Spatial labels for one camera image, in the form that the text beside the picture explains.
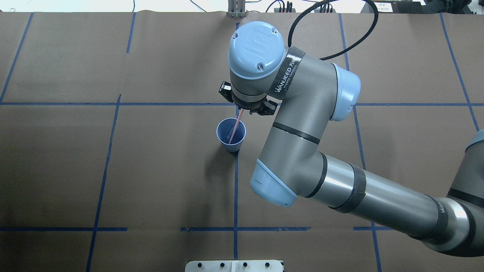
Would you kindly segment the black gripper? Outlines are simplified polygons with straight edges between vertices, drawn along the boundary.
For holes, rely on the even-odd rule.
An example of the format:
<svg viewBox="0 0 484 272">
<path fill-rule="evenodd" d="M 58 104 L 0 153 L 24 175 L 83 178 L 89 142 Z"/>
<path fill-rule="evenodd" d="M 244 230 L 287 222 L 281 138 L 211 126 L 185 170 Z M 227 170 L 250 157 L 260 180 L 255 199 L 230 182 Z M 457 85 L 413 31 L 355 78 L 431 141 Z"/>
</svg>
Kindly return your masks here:
<svg viewBox="0 0 484 272">
<path fill-rule="evenodd" d="M 237 105 L 238 108 L 242 110 L 249 110 L 250 113 L 261 114 L 261 109 L 263 108 L 263 103 L 267 100 L 266 95 L 263 98 L 256 100 L 255 102 L 247 102 L 238 98 L 236 95 L 232 94 L 232 100 Z"/>
</svg>

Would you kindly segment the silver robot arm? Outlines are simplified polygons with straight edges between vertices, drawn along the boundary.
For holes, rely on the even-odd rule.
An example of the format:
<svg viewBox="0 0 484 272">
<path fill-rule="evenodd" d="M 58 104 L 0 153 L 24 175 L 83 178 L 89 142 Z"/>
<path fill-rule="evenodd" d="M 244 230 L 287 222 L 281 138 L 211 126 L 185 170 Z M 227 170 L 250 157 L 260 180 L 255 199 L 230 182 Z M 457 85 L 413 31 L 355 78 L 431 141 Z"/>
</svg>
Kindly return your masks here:
<svg viewBox="0 0 484 272">
<path fill-rule="evenodd" d="M 276 115 L 250 179 L 261 198 L 284 207 L 313 199 L 407 234 L 456 257 L 483 256 L 483 131 L 473 137 L 444 198 L 434 198 L 318 151 L 329 121 L 356 104 L 352 72 L 285 46 L 269 23 L 240 26 L 228 51 L 230 81 L 220 93 L 238 107 Z"/>
</svg>

